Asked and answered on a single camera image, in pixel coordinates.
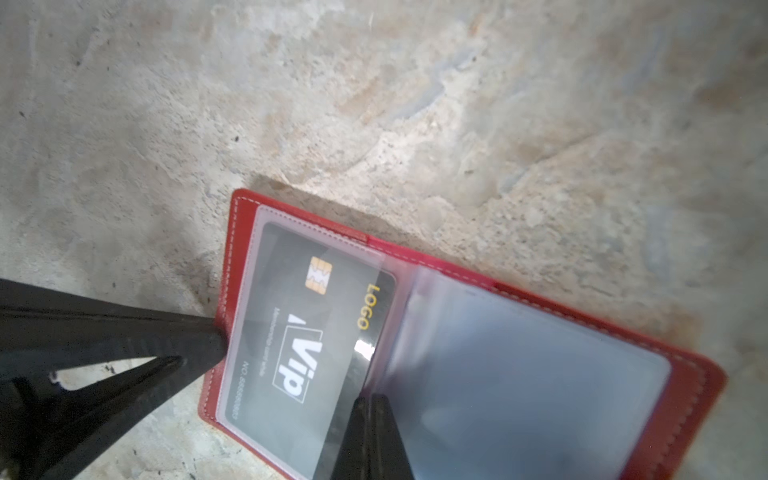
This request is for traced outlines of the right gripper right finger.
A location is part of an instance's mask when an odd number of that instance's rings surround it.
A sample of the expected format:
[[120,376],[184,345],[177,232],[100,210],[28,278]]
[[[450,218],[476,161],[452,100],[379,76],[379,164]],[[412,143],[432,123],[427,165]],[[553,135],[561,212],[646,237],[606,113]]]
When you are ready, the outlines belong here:
[[371,394],[355,401],[331,479],[415,479],[385,395]]

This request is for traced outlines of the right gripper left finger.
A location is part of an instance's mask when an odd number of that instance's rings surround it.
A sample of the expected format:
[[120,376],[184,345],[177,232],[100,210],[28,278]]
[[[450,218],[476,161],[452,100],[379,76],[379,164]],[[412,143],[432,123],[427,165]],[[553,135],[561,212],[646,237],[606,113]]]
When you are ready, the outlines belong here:
[[211,318],[2,280],[2,478],[74,478],[226,351]]

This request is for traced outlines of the red leather card holder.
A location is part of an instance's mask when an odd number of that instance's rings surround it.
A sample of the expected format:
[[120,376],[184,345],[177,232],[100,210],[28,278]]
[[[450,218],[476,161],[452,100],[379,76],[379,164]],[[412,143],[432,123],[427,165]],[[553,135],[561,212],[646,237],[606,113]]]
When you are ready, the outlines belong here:
[[216,417],[249,253],[274,220],[378,255],[395,277],[358,398],[389,399],[415,479],[668,479],[724,388],[703,356],[239,189],[216,312],[228,349],[198,412],[288,479]]

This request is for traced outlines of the black VIP credit card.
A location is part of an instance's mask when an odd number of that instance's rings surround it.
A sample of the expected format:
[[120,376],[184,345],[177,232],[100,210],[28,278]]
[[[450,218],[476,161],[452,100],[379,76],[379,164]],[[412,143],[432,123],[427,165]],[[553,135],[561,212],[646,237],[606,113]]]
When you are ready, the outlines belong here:
[[261,222],[217,420],[291,478],[329,478],[395,291],[380,256]]

